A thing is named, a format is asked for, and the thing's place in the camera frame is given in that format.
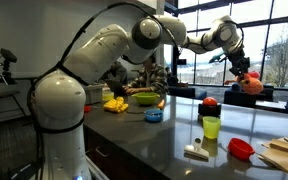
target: large window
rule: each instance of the large window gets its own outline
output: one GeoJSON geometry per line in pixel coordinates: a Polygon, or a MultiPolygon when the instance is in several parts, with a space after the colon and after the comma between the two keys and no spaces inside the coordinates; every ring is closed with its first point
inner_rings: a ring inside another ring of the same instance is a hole
{"type": "MultiPolygon", "coordinates": [[[[178,3],[181,9],[214,1],[179,0],[178,3]]],[[[251,62],[249,71],[260,72],[263,84],[288,88],[288,1],[253,0],[222,5],[222,2],[214,2],[213,9],[196,9],[194,12],[190,8],[187,14],[181,12],[179,18],[184,21],[188,31],[195,31],[190,36],[196,36],[196,32],[201,36],[205,29],[212,27],[214,20],[230,15],[237,26],[243,27],[243,50],[251,62]]],[[[229,71],[232,67],[230,61],[209,64],[210,59],[221,51],[222,48],[218,48],[205,54],[194,54],[190,50],[183,50],[180,58],[187,59],[187,65],[177,67],[178,77],[188,83],[207,85],[223,85],[223,80],[234,79],[229,71]]]]}
{"type": "Polygon", "coordinates": [[[272,18],[288,16],[288,0],[275,0],[272,18]]]}
{"type": "Polygon", "coordinates": [[[173,59],[173,46],[164,45],[164,67],[171,67],[173,59]]]}
{"type": "Polygon", "coordinates": [[[178,18],[185,24],[186,30],[195,30],[197,28],[197,11],[180,14],[178,18]]]}
{"type": "Polygon", "coordinates": [[[225,15],[230,15],[230,6],[200,11],[198,16],[198,29],[210,28],[215,19],[225,15]]]}
{"type": "Polygon", "coordinates": [[[288,23],[270,27],[263,83],[288,88],[288,23]]]}
{"type": "MultiPolygon", "coordinates": [[[[265,47],[265,38],[267,33],[267,25],[243,28],[244,31],[244,53],[245,57],[250,58],[249,71],[260,72],[263,60],[263,49],[265,47]]],[[[229,71],[232,67],[230,61],[227,61],[225,80],[234,79],[234,75],[229,71]]]]}
{"type": "MultiPolygon", "coordinates": [[[[195,36],[195,33],[190,33],[188,36],[195,36]]],[[[193,84],[195,53],[191,50],[183,49],[179,59],[186,59],[186,65],[177,65],[177,78],[180,82],[193,84]]]]}
{"type": "Polygon", "coordinates": [[[268,19],[270,17],[271,4],[271,0],[233,4],[231,17],[236,23],[268,19]]]}

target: gray countertop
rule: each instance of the gray countertop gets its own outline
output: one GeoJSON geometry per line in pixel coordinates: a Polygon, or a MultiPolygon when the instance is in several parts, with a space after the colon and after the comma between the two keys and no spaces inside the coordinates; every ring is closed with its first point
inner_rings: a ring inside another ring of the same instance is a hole
{"type": "MultiPolygon", "coordinates": [[[[85,114],[84,124],[170,179],[288,179],[288,173],[268,167],[255,154],[249,162],[242,162],[226,149],[230,139],[237,137],[257,153],[263,152],[262,143],[288,137],[288,114],[223,104],[219,137],[210,141],[203,137],[198,121],[201,101],[164,98],[160,123],[145,122],[144,114],[106,112],[100,103],[94,105],[98,109],[85,114]],[[209,151],[208,162],[184,155],[185,145],[195,138],[202,139],[202,148],[209,151]]],[[[133,97],[125,97],[125,101],[129,112],[153,108],[138,106],[133,97]]]]}

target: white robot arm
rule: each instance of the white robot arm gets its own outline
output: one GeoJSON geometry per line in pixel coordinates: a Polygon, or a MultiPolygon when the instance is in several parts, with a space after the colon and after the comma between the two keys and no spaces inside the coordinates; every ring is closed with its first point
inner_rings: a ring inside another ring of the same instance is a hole
{"type": "Polygon", "coordinates": [[[197,54],[222,48],[232,62],[231,72],[242,75],[249,67],[242,40],[229,16],[215,20],[203,36],[187,37],[185,25],[179,19],[156,15],[138,21],[131,32],[116,24],[109,25],[75,52],[68,55],[66,50],[62,60],[41,76],[28,94],[28,107],[41,137],[41,178],[91,179],[84,150],[82,122],[86,97],[81,84],[86,86],[97,80],[119,57],[141,64],[160,44],[176,45],[197,54]],[[31,100],[33,92],[35,103],[31,100]]]}
{"type": "MultiPolygon", "coordinates": [[[[120,56],[132,64],[141,64],[158,45],[177,44],[196,54],[222,48],[232,63],[230,71],[234,75],[243,76],[248,72],[249,59],[244,57],[243,36],[238,36],[236,24],[229,16],[216,19],[212,28],[198,37],[188,37],[184,23],[178,18],[154,17],[156,19],[148,17],[138,21],[131,33],[115,24],[101,29],[86,45],[72,53],[64,66],[86,82],[93,82],[120,56]]],[[[220,61],[221,55],[214,56],[211,62],[220,61]]]]}

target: sky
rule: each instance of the sky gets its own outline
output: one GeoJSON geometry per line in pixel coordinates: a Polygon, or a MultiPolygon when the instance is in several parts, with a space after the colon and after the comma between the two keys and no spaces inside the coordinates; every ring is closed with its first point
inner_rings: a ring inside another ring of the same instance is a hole
{"type": "MultiPolygon", "coordinates": [[[[199,0],[200,4],[211,1],[214,0],[199,0]]],[[[196,2],[197,1],[192,0],[179,0],[179,8],[196,5],[196,2]]],[[[268,19],[271,3],[271,0],[255,0],[240,4],[233,4],[231,17],[236,23],[268,19]]],[[[215,19],[223,15],[229,15],[229,13],[229,6],[207,11],[200,11],[198,28],[209,28],[215,19]]],[[[187,30],[196,29],[196,15],[197,12],[193,12],[179,16],[179,19],[182,20],[186,25],[187,30]]],[[[275,0],[272,18],[285,16],[288,16],[288,0],[275,0]]],[[[280,36],[284,25],[285,24],[271,25],[268,45],[276,42],[276,39],[280,36]]],[[[262,60],[262,49],[265,45],[267,28],[267,25],[243,28],[245,55],[250,57],[251,61],[253,62],[262,60]]],[[[165,50],[171,49],[171,47],[168,46],[165,46],[164,48],[165,50]]],[[[202,55],[198,55],[197,62],[206,63],[212,58],[213,55],[216,55],[220,51],[221,48],[202,55]]],[[[192,53],[190,50],[183,50],[180,58],[187,58],[188,62],[193,62],[194,53],[192,53]]],[[[171,55],[165,54],[165,60],[170,61],[170,59],[171,55]]]]}

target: blue bowl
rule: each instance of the blue bowl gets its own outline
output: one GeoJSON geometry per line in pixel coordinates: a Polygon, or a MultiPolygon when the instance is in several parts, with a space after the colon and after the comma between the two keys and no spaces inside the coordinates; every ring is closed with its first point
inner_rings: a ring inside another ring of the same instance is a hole
{"type": "Polygon", "coordinates": [[[163,120],[163,111],[160,109],[146,110],[145,119],[148,122],[161,122],[163,120]]]}

